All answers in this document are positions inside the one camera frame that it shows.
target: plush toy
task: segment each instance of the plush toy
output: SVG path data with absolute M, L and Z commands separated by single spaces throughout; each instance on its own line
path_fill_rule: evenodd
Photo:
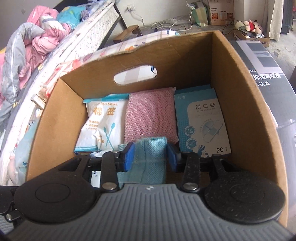
M 246 30 L 247 31 L 254 32 L 257 35 L 257 37 L 262 37 L 263 36 L 263 34 L 262 34 L 263 28 L 257 22 L 257 20 L 255 20 L 254 22 L 252 22 L 251 20 L 244 21 L 244 24 L 246 25 Z

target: round icon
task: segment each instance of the round icon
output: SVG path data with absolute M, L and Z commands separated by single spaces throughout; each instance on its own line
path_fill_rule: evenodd
M 190 138 L 186 141 L 186 146 L 189 149 L 194 149 L 197 146 L 196 139 Z
M 187 126 L 185 128 L 185 135 L 190 137 L 190 136 L 193 136 L 194 133 L 195 133 L 195 128 L 193 126 Z

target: band-aid box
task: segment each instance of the band-aid box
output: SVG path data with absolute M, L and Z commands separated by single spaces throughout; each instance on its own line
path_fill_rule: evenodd
M 208 157 L 231 153 L 219 101 L 212 88 L 175 94 L 180 151 Z

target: electrical socket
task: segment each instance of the electrical socket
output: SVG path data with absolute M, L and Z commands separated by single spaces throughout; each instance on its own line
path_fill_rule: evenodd
M 135 11 L 135 5 L 134 4 L 130 4 L 126 6 L 127 11 L 131 12 L 131 11 Z

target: white quilted mattress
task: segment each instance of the white quilted mattress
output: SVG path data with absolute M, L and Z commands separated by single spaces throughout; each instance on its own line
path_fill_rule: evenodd
M 16 114 L 0 156 L 0 185 L 13 185 L 11 181 L 9 182 L 7 166 L 10 161 L 9 158 L 15 155 L 15 146 L 23 138 L 36 107 L 31 101 L 33 94 L 39 93 L 43 82 L 50 78 L 58 64 L 95 52 L 117 18 L 118 13 L 114 9 L 114 0 L 108 0 L 102 8 L 98 9 L 66 36 L 50 53 L 49 60 L 45 60 L 44 65 L 39 67 L 40 71 L 29 87 L 29 91 Z

